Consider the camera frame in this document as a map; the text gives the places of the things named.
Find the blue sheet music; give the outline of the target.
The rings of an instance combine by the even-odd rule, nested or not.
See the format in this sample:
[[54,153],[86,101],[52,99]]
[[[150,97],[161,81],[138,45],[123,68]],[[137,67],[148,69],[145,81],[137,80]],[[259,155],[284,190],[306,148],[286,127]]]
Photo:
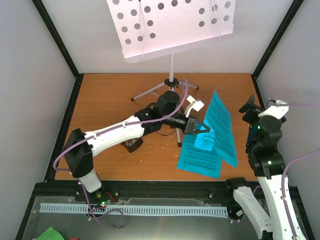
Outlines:
[[185,135],[177,162],[177,169],[219,179],[221,176],[222,158],[217,152],[203,150],[194,146],[195,135]]
[[197,135],[194,147],[203,151],[214,151],[223,161],[236,168],[238,158],[232,131],[231,114],[215,90],[204,123],[210,128],[207,133]]

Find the black metronome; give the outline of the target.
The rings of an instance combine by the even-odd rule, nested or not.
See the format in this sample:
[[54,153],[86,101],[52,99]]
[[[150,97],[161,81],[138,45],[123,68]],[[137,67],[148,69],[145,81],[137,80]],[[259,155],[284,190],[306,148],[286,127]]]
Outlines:
[[143,139],[141,137],[129,139],[121,143],[121,145],[129,153],[133,153],[134,151],[136,151],[142,144],[143,144]]

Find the silver tripod music stand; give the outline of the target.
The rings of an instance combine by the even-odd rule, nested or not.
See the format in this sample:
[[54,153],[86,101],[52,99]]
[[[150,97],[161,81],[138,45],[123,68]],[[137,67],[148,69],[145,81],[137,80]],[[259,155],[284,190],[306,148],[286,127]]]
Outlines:
[[234,0],[109,0],[109,11],[127,63],[170,56],[221,43],[234,31]]

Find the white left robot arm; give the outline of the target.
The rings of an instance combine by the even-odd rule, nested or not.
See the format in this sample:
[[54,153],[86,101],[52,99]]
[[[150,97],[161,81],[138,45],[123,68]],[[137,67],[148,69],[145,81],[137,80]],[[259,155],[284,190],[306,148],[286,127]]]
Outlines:
[[157,132],[163,125],[180,129],[185,135],[204,134],[210,128],[198,118],[190,115],[204,106],[201,100],[190,95],[180,99],[174,91],[166,91],[156,102],[137,111],[129,118],[95,131],[73,130],[64,145],[64,158],[71,175],[78,179],[92,201],[103,198],[104,188],[94,169],[93,158],[115,145]]

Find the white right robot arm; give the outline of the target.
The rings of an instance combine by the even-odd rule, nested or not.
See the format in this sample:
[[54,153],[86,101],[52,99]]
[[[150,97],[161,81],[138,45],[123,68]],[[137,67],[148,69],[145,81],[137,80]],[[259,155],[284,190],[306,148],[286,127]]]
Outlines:
[[255,104],[251,95],[239,109],[249,124],[245,152],[263,191],[268,210],[260,205],[243,177],[227,180],[233,199],[239,204],[260,240],[305,240],[290,196],[287,168],[279,152],[282,124],[289,111],[281,100],[271,100],[268,109]]

